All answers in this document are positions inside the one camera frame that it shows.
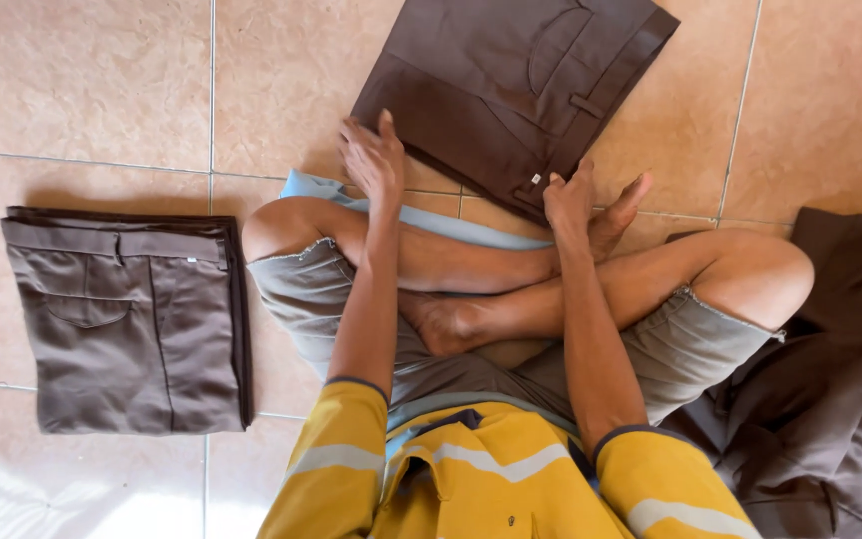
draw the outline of sleeve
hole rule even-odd
[[[330,381],[305,420],[258,539],[366,537],[384,476],[387,424],[380,389]]]
[[[621,427],[592,459],[602,497],[639,539],[760,539],[710,460],[683,437]]]

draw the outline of person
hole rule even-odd
[[[544,192],[552,247],[438,236],[399,222],[387,111],[377,130],[349,118],[338,141],[367,214],[286,198],[242,232],[264,305],[325,381],[258,536],[759,537],[657,425],[777,334],[808,258],[739,229],[608,258],[652,178],[592,216],[586,158]],[[472,351],[525,337],[563,340],[517,366]]]

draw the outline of light blue cloth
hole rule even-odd
[[[288,180],[284,183],[284,189],[281,190],[281,197],[318,197],[360,212],[368,211],[369,204],[367,199],[355,200],[345,195],[345,185],[340,181],[312,176],[294,169],[291,169],[291,173],[288,174]],[[419,210],[411,206],[401,208],[401,222],[441,236],[488,248],[525,251],[550,245],[548,242],[500,232],[493,228]]]

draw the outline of folded trousers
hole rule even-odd
[[[407,0],[352,114],[388,108],[408,153],[547,225],[565,178],[679,21],[650,0]]]
[[[43,433],[200,435],[251,423],[234,217],[10,207],[1,227]]]

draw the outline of foot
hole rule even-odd
[[[640,205],[654,178],[650,173],[643,173],[629,186],[621,191],[616,202],[607,206],[605,210],[592,217],[587,226],[587,235],[591,240],[591,252],[594,260],[604,262],[611,251],[624,236],[624,231],[637,217],[637,206]]]
[[[398,309],[434,356],[461,354],[477,347],[460,298],[398,290]]]

